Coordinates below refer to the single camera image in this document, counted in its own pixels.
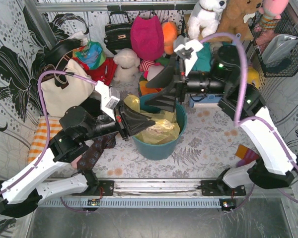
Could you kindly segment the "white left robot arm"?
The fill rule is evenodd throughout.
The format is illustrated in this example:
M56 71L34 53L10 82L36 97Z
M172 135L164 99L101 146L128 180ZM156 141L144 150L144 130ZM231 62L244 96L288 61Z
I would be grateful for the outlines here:
M62 130L39 156L9 180L0 180L0 214L20 218L32 213L47 200L70 194L101 193L95 173L87 170L53 182L45 180L88 150L86 141L120 133L123 139L155 125L155 121L119 102L113 117L91 116L83 107L71 107L60 119Z

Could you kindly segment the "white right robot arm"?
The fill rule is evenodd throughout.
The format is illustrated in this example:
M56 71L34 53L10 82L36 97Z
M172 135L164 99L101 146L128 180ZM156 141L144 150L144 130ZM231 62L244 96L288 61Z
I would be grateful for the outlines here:
M245 184L264 189L290 186L297 157L274 126L258 89L247 83L243 48L224 45L217 51L210 71L193 71L196 53L201 48L201 44L177 47L174 52L180 61L171 59L169 65L150 81L149 87L160 88L160 92L145 104L172 112L175 104L182 102L187 94L220 95L218 106L247 133L260 156L249 164L224 170L216 180L218 190L223 193Z

